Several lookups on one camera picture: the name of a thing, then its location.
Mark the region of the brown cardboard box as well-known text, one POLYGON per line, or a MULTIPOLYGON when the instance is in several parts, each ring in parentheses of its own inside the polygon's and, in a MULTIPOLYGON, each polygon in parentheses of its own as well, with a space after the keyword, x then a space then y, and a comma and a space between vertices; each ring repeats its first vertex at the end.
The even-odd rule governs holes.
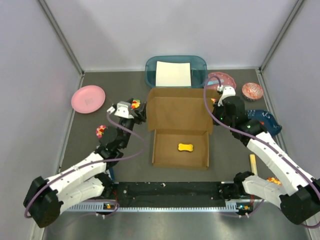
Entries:
POLYGON ((209 136, 213 132, 211 99, 214 89, 154 87, 146 105, 148 131, 154 131, 152 164, 161 168, 206 170, 209 136), (193 152, 178 151, 178 144, 192 144, 193 152))

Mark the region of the yellow bone toy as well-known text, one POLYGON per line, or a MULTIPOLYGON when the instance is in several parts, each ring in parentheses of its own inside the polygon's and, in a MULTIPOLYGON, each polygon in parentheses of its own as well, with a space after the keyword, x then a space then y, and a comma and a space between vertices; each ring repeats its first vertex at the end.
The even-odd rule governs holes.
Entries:
POLYGON ((190 152, 191 153, 194 151, 194 146, 192 144, 179 143, 177 149, 180 152, 190 152))

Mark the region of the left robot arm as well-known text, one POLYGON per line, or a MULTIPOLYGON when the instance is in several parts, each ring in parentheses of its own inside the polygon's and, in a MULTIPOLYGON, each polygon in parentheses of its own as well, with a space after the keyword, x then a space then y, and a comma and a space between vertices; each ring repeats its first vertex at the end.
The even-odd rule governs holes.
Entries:
POLYGON ((39 228, 51 225, 63 212, 91 198, 109 198, 114 191, 108 170, 126 160, 122 149, 131 136, 142 139, 133 131, 135 125, 146 122, 146 102, 136 99, 113 104, 106 115, 119 118, 109 121, 99 139, 99 145, 79 163, 54 176, 35 178, 24 198, 24 217, 33 219, 39 228))

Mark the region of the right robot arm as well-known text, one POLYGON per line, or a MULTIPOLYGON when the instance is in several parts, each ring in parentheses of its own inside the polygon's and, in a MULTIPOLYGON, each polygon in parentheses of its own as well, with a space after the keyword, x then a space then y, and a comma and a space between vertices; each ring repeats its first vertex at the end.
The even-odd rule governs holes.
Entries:
POLYGON ((238 96, 215 101, 210 115, 215 125, 230 130, 280 181, 275 184, 252 172, 238 173, 233 185, 237 197, 255 195, 262 198, 279 208, 296 225, 320 212, 320 181, 302 170, 259 120, 248 117, 245 103, 238 96))

